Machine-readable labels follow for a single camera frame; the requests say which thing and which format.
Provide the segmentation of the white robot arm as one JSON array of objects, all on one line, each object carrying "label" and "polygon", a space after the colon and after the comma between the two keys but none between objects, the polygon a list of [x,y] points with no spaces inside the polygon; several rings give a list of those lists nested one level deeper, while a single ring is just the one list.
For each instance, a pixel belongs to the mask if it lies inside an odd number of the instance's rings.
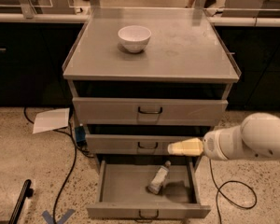
[{"label": "white robot arm", "polygon": [[280,161],[280,118],[255,113],[234,127],[208,132],[202,139],[172,143],[168,153],[176,156],[200,156],[210,160]]}]

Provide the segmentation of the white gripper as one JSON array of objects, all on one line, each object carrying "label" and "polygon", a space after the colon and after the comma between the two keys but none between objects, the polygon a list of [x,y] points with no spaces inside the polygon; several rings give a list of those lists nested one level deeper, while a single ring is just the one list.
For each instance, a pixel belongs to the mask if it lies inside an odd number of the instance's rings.
[{"label": "white gripper", "polygon": [[231,143],[231,134],[227,130],[208,132],[203,141],[199,138],[175,142],[168,145],[168,153],[177,156],[200,156],[202,153],[210,160],[227,161],[227,145]]}]

